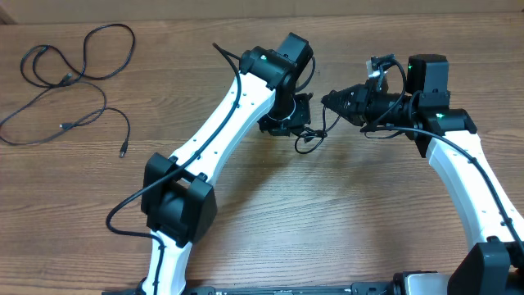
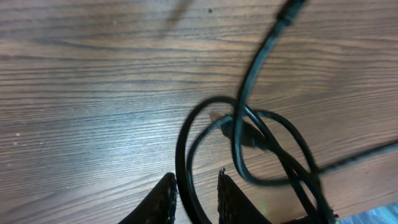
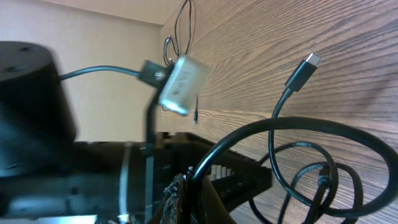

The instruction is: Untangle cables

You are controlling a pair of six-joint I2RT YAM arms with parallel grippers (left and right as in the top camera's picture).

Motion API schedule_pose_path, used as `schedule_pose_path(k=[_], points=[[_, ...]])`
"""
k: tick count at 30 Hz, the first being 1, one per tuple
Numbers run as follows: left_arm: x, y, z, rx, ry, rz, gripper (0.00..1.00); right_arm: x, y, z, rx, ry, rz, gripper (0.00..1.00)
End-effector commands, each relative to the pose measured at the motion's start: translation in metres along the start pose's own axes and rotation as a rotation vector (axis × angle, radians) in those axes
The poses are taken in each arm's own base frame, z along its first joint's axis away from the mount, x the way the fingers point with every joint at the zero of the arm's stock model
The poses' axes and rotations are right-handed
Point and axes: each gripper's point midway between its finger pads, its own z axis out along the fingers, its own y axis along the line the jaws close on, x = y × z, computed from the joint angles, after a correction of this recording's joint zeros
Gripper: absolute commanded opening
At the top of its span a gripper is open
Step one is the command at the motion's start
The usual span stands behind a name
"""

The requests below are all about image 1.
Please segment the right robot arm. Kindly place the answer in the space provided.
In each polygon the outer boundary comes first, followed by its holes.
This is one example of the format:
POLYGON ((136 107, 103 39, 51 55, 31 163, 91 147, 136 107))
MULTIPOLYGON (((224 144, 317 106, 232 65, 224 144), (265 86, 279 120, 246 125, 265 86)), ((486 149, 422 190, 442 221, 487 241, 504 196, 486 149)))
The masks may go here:
POLYGON ((439 54, 417 54, 401 68, 402 90, 389 93, 386 73, 394 56, 371 57, 368 79, 333 90, 322 103, 364 135, 405 135, 439 175, 458 212, 468 253, 451 275, 402 271, 375 288, 380 294, 521 294, 523 217, 486 159, 477 127, 450 106, 449 63, 439 54))

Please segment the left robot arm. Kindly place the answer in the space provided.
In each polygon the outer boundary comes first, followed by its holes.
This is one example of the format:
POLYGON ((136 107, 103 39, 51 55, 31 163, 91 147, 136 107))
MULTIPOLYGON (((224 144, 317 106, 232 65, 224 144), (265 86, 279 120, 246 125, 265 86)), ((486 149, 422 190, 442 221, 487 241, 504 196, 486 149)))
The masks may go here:
POLYGON ((245 51, 228 93, 203 126, 169 157, 146 164, 141 210, 152 252, 139 294, 180 294, 192 245, 213 223, 214 186, 224 165, 253 125, 272 136, 300 135, 310 123, 310 94, 297 80, 314 64, 309 42, 290 33, 278 49, 245 51))

